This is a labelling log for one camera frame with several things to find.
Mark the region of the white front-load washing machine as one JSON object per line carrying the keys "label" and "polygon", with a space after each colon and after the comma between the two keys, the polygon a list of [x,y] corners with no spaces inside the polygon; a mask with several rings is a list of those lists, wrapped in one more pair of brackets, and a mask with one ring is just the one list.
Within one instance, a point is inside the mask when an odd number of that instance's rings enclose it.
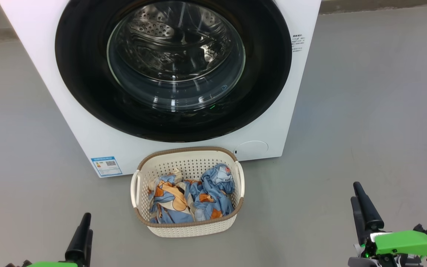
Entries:
{"label": "white front-load washing machine", "polygon": [[137,171],[137,164],[145,157],[158,151],[221,147],[233,153],[238,145],[249,141],[268,144],[265,159],[282,156],[321,0],[273,0],[287,22],[291,37],[298,34],[305,37],[303,50],[292,52],[289,76],[274,103],[239,130],[214,139],[186,143],[153,141],[114,129],[86,111],[73,97],[61,77],[55,54],[57,26],[69,1],[0,0],[0,6],[92,167],[91,158],[114,156],[123,175],[129,175]]}

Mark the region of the blue energy label sticker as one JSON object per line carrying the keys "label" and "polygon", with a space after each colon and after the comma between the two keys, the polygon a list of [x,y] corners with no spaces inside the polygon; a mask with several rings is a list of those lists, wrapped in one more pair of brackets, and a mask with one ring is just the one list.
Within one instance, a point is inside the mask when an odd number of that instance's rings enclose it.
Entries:
{"label": "blue energy label sticker", "polygon": [[90,159],[99,177],[121,176],[123,172],[114,156]]}

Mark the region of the round white filter cover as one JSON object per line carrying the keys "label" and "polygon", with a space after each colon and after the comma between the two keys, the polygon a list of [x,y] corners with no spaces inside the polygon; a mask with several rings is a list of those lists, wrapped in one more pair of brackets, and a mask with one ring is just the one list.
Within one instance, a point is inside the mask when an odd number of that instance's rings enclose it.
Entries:
{"label": "round white filter cover", "polygon": [[239,161],[263,159],[268,151],[268,144],[263,141],[249,141],[238,145],[233,153]]}

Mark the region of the black text instruction sticker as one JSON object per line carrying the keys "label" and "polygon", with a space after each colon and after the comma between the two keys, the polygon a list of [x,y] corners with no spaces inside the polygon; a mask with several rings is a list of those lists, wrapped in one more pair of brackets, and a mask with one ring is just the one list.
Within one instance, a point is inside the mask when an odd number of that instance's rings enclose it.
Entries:
{"label": "black text instruction sticker", "polygon": [[291,39],[292,52],[299,52],[303,50],[305,37],[302,34],[294,35]]}

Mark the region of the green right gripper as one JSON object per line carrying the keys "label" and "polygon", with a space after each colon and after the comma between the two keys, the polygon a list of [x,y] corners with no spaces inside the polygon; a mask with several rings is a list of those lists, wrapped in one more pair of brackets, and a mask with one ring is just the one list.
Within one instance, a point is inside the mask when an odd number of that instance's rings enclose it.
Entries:
{"label": "green right gripper", "polygon": [[427,262],[427,234],[418,231],[374,232],[384,228],[384,221],[359,181],[354,182],[351,197],[358,243],[357,257],[350,257],[348,267],[423,267]]}

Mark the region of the black round washer door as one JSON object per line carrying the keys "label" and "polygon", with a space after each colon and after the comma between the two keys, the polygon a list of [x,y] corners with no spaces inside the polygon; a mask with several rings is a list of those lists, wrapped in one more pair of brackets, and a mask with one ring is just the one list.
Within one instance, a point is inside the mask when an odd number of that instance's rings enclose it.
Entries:
{"label": "black round washer door", "polygon": [[[139,7],[191,2],[224,17],[242,41],[241,56],[189,81],[153,80],[121,58],[117,26]],[[129,135],[160,142],[221,137],[260,117],[291,70],[291,34],[273,0],[70,0],[56,31],[58,69],[78,103]]]}

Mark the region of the stainless steel washing machine drum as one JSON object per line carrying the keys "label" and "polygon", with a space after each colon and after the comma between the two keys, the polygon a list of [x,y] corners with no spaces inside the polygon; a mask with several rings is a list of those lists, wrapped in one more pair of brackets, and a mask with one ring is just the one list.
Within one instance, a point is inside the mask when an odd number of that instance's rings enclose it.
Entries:
{"label": "stainless steel washing machine drum", "polygon": [[121,58],[134,71],[157,81],[189,81],[220,70],[242,54],[236,29],[202,5],[161,1],[130,13],[117,26]]}

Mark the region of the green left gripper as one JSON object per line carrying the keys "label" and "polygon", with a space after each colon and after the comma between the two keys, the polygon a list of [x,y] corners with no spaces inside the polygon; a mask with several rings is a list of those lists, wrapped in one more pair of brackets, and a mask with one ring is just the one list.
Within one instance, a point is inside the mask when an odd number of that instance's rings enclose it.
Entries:
{"label": "green left gripper", "polygon": [[65,252],[65,261],[32,263],[25,260],[20,266],[9,263],[6,267],[90,267],[93,243],[93,230],[90,229],[90,220],[91,214],[85,213]]}

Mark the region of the cream perforated laundry basket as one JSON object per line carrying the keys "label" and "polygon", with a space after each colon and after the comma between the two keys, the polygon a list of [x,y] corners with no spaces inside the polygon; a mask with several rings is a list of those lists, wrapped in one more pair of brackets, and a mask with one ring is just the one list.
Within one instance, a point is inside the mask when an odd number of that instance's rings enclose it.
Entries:
{"label": "cream perforated laundry basket", "polygon": [[[183,174],[183,181],[199,180],[203,173],[217,164],[227,164],[235,182],[230,199],[234,211],[228,216],[213,220],[181,224],[150,223],[149,182],[171,173],[175,168]],[[244,203],[244,171],[236,156],[220,147],[191,147],[153,153],[143,159],[132,176],[130,197],[138,219],[155,235],[163,238],[186,238],[214,234],[229,229]]]}

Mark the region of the blue cartoon print garment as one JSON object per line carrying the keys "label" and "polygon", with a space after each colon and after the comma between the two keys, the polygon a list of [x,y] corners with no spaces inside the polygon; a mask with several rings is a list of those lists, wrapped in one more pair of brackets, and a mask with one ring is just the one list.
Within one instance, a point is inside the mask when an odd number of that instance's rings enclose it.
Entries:
{"label": "blue cartoon print garment", "polygon": [[199,180],[189,182],[195,221],[213,220],[233,213],[230,196],[235,191],[235,182],[227,164],[217,164],[205,171]]}
{"label": "blue cartoon print garment", "polygon": [[193,223],[192,197],[183,174],[177,168],[158,177],[148,184],[150,201],[150,223],[181,224]]}

